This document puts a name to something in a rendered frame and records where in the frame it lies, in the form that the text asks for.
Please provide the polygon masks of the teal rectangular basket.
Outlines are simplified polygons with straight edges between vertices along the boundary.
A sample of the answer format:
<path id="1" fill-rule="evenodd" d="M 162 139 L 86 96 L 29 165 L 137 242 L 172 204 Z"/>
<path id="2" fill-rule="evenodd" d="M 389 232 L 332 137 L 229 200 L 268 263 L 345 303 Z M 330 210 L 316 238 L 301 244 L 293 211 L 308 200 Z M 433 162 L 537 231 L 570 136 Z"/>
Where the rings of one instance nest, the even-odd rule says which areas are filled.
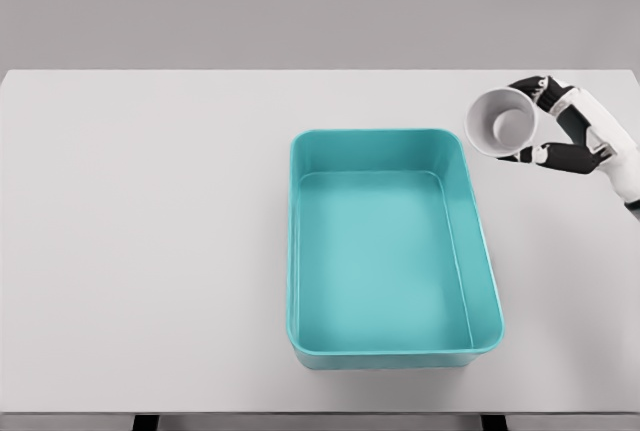
<path id="1" fill-rule="evenodd" d="M 463 367 L 501 343 L 456 134 L 315 129 L 292 140 L 286 331 L 316 371 Z"/>

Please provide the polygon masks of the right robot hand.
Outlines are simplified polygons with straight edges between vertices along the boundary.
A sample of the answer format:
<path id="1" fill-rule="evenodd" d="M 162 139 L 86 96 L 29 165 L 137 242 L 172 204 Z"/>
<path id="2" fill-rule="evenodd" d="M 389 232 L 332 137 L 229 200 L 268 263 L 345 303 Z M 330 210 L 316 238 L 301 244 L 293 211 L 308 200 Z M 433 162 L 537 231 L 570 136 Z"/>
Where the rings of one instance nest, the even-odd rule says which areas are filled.
<path id="1" fill-rule="evenodd" d="M 510 84 L 553 117 L 570 138 L 569 144 L 527 146 L 504 161 L 536 164 L 575 174 L 604 172 L 603 165 L 618 150 L 636 142 L 614 116 L 587 90 L 554 77 L 531 76 Z"/>

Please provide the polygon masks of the white paper cup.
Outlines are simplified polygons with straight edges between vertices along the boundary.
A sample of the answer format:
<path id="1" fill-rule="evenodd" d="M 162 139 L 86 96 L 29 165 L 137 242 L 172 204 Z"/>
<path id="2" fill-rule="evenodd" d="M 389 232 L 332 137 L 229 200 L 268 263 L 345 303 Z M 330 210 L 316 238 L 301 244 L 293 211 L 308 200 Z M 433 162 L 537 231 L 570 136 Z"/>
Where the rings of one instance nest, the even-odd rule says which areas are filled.
<path id="1" fill-rule="evenodd" d="M 468 109 L 464 130 L 471 145 L 494 158 L 529 146 L 537 131 L 533 101 L 523 92 L 503 87 L 480 95 Z"/>

